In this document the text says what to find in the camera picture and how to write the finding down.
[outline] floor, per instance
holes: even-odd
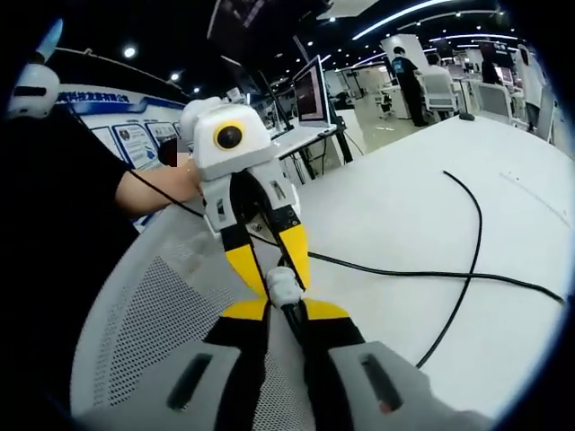
[[[377,111],[369,104],[367,97],[354,101],[354,104],[367,150],[370,153],[423,129],[413,126],[413,121],[410,119],[397,119],[394,116],[380,119]]]

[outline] gray gripper handle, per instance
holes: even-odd
[[[429,378],[379,342],[330,350],[354,431],[485,430],[489,419],[437,400]]]
[[[130,398],[76,420],[87,430],[213,431],[240,350],[191,341],[149,366]]]

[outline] black shirt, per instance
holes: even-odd
[[[9,164],[14,360],[26,382],[69,407],[75,344],[102,284],[136,239],[115,203],[128,166],[66,109],[3,124]]]
[[[397,76],[397,81],[399,81],[399,85],[403,89],[420,88],[420,83],[413,73],[417,70],[417,67],[411,62],[409,58],[394,58],[394,61],[392,61],[392,67],[394,68],[395,75]]]

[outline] person's arm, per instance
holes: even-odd
[[[405,60],[408,62],[409,64],[409,68],[413,71],[413,73],[417,76],[421,76],[422,73],[420,72],[420,70],[417,68],[417,66],[415,66],[413,64],[413,62],[409,59],[409,58],[405,58]]]
[[[165,166],[136,173],[179,202],[189,201],[200,194],[200,175],[193,160],[177,168]],[[130,172],[125,172],[119,182],[116,202],[134,217],[153,214],[172,203]]]

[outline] white shirt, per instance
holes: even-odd
[[[533,55],[527,51],[529,66],[523,61],[521,52],[518,51],[516,55],[517,74],[521,78],[523,84],[523,95],[527,103],[531,103],[540,108],[541,94],[545,86],[545,78],[539,63]]]
[[[426,75],[447,75],[449,76],[449,83],[452,84],[453,83],[453,78],[451,77],[451,74],[449,73],[449,71],[447,69],[445,69],[444,67],[438,66],[438,65],[433,65],[433,66],[429,66],[429,69],[425,71]]]

